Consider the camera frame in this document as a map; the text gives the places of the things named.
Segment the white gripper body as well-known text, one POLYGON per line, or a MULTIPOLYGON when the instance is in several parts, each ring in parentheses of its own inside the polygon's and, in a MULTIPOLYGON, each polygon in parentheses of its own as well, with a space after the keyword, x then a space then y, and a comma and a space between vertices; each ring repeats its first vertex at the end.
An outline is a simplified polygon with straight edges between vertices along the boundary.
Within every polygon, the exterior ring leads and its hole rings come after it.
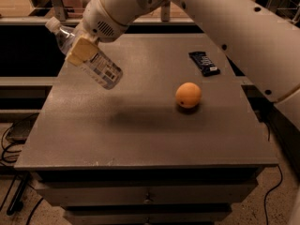
POLYGON ((77 34, 104 43, 114 42, 128 30, 127 25, 117 22, 102 5, 101 0, 90 0, 82 19, 76 26, 77 34))

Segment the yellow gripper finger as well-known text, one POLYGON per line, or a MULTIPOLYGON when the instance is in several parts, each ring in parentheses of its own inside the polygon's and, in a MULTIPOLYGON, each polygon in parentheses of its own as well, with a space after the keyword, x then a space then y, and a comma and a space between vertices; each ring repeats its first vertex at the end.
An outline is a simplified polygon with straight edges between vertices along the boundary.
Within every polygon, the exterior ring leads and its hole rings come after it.
POLYGON ((66 61, 76 67, 80 66, 98 52, 98 47, 88 38, 79 37, 67 53, 66 61))

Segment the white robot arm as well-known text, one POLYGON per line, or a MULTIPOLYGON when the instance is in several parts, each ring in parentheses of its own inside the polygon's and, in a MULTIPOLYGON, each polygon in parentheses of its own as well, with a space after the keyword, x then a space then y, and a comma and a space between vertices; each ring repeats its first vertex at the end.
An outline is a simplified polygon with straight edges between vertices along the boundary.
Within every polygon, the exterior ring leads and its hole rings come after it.
POLYGON ((137 18, 173 2, 276 104, 288 130, 300 129, 300 30, 251 0, 90 0, 84 35, 67 61, 75 66, 120 38, 137 18))

